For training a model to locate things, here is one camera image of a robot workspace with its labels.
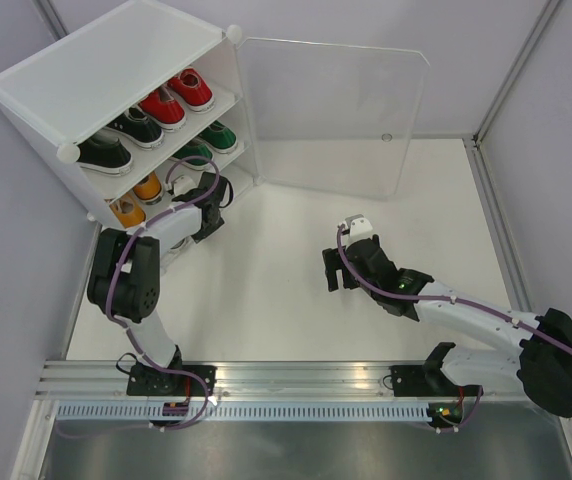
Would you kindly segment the grey sneaker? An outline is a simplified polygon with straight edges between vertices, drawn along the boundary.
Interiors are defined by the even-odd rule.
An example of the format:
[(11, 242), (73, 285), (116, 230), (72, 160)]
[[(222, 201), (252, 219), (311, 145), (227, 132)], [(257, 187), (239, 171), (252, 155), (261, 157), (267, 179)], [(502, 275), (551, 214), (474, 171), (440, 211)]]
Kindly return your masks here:
[(171, 246), (169, 248), (170, 251), (172, 252), (176, 252), (176, 251), (180, 251), (181, 249), (183, 249), (187, 244), (189, 243), (189, 238), (184, 238), (181, 241), (179, 241), (178, 243), (176, 243), (175, 245)]

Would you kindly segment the green sneaker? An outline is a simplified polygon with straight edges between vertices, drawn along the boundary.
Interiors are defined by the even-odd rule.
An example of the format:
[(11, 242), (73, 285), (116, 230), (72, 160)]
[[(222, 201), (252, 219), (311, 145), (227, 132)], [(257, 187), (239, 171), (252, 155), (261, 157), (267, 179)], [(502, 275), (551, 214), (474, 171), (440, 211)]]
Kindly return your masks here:
[(189, 141), (170, 157), (171, 161), (195, 171), (207, 169), (212, 159), (213, 153), (211, 150), (205, 144), (195, 140)]
[(210, 146), (220, 154), (228, 154), (234, 151), (238, 145), (236, 134), (226, 125), (219, 121), (211, 123), (197, 135), (197, 139)]

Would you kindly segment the black sneaker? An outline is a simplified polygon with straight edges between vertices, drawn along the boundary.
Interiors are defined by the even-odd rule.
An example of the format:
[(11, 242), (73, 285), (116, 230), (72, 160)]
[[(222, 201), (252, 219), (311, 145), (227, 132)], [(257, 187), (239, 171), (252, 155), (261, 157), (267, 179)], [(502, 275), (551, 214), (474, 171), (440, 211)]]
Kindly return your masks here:
[(160, 147), (164, 131), (137, 107), (130, 107), (110, 121), (105, 129), (121, 134), (137, 147), (153, 150)]
[(79, 145), (77, 164), (87, 170), (111, 176), (123, 176), (132, 170), (131, 153), (119, 140), (90, 138)]

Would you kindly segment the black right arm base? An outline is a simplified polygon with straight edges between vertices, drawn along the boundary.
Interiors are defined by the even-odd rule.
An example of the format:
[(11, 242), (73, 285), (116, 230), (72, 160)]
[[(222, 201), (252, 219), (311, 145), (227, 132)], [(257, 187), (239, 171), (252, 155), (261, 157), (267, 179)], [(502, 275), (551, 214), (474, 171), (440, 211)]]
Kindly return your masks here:
[(475, 397), (480, 388), (474, 384), (456, 385), (441, 371), (426, 374), (419, 364), (391, 365), (389, 374), (396, 398), (456, 398), (461, 391), (465, 397)]

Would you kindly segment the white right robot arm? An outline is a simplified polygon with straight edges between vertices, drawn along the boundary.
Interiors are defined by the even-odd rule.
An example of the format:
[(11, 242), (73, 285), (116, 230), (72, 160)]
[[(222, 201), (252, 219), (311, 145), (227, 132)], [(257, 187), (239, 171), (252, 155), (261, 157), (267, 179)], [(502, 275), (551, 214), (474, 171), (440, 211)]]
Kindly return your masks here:
[(550, 308), (543, 315), (502, 309), (456, 292), (420, 271), (398, 268), (373, 235), (323, 250), (329, 291), (362, 289), (387, 313), (448, 328), (484, 344), (438, 344), (422, 365), (425, 388), (524, 395), (552, 415), (572, 417), (572, 319)]

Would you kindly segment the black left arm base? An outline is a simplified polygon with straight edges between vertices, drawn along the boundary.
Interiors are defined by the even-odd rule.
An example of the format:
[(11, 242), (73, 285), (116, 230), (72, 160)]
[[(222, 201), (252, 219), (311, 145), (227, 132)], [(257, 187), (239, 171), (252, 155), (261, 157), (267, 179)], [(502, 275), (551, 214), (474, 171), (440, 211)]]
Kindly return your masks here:
[[(211, 395), (216, 383), (214, 365), (184, 365), (183, 369), (200, 377)], [(191, 376), (162, 373), (137, 362), (130, 368), (126, 395), (131, 397), (203, 397), (204, 387)]]

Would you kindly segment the red sneaker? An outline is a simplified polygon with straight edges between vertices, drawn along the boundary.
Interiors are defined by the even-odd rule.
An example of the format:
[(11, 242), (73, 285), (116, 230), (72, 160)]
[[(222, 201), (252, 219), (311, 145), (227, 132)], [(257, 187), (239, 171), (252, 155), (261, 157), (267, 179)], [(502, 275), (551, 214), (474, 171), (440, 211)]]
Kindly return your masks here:
[(192, 67), (182, 70), (166, 82), (166, 86), (177, 93), (195, 113), (203, 113), (215, 104), (215, 97), (201, 77)]
[(178, 131), (186, 123), (183, 107), (163, 87), (159, 87), (148, 94), (138, 105), (163, 130)]

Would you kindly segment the orange sneaker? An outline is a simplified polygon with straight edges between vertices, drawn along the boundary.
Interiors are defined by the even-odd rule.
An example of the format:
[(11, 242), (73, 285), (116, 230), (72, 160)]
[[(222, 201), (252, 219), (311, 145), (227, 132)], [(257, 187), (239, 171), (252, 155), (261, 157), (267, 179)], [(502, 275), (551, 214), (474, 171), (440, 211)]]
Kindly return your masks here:
[(109, 207), (125, 229), (137, 226), (146, 220), (145, 211), (129, 193), (116, 199)]
[(133, 187), (133, 193), (143, 204), (155, 205), (162, 200), (164, 188), (157, 175), (151, 172)]

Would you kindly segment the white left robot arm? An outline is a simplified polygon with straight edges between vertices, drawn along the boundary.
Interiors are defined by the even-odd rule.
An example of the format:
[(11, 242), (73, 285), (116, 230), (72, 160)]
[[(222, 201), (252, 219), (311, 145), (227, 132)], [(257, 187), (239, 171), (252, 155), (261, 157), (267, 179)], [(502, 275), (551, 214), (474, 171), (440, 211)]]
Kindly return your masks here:
[(199, 242), (217, 231), (233, 199), (230, 180), (207, 172), (151, 220), (129, 231), (107, 228), (96, 244), (87, 298), (124, 330), (161, 395), (175, 395), (184, 384), (180, 349), (157, 312), (162, 257), (186, 239)]

